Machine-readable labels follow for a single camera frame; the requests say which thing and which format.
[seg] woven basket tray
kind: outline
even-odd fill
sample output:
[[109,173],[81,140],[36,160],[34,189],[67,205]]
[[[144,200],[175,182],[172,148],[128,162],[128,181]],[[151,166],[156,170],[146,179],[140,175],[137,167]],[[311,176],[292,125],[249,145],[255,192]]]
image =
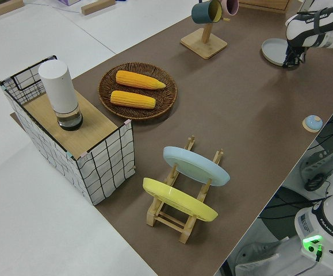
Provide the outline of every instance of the woven basket tray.
[[[119,85],[116,83],[116,72],[118,70],[151,76],[165,83],[166,87],[164,89],[149,90]],[[141,109],[114,105],[110,102],[110,96],[114,90],[133,92],[155,98],[156,106],[153,109]],[[108,71],[98,85],[98,95],[102,104],[112,113],[127,119],[147,120],[160,117],[173,106],[177,98],[177,85],[172,77],[159,67],[147,63],[132,62],[119,65]]]

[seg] yellow corn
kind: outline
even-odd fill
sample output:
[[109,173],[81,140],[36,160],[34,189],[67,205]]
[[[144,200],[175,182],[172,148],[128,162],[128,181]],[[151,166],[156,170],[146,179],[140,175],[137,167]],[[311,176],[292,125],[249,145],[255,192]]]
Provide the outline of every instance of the yellow corn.
[[165,88],[165,84],[150,76],[119,70],[116,72],[116,82],[120,85],[127,85],[145,89]]
[[110,102],[114,105],[129,106],[131,108],[155,108],[156,99],[141,94],[114,90],[110,96]]

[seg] black grid basket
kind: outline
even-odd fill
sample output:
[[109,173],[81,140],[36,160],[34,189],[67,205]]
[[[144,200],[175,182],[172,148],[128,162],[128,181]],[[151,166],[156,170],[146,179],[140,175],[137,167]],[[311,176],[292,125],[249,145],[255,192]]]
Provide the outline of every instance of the black grid basket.
[[38,73],[50,56],[0,82],[22,127],[43,157],[60,171],[93,205],[109,197],[135,173],[132,122],[114,132],[75,159],[25,108],[24,104],[45,93]]

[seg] yellow plate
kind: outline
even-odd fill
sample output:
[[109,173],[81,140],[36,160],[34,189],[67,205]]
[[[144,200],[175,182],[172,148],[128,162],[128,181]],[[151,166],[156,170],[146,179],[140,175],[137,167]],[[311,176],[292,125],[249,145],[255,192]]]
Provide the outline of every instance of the yellow plate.
[[213,221],[217,213],[211,207],[194,197],[151,178],[143,178],[143,188],[153,197],[190,216],[203,221]]

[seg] brown tabletop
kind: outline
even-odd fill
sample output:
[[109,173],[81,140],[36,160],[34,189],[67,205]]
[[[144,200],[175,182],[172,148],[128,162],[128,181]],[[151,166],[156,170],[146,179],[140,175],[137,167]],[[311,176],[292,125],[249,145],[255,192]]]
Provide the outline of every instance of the brown tabletop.
[[[134,124],[136,174],[96,206],[157,274],[213,275],[313,142],[316,135],[302,120],[315,114],[326,122],[333,114],[333,49],[310,49],[307,63],[295,70],[262,56],[262,42],[285,38],[290,15],[241,8],[230,22],[213,26],[228,46],[209,60],[180,44],[200,28],[187,18],[74,79],[75,88],[117,125],[124,119],[107,111],[97,95],[111,68],[151,63],[178,85],[168,118]],[[196,136],[193,151],[206,158],[224,149],[220,165],[231,180],[211,187],[206,197],[218,217],[198,221],[182,244],[179,232],[146,224],[152,197],[142,180],[164,180],[170,167],[163,147],[183,147],[190,135]],[[196,196],[200,185],[181,175],[175,187]]]

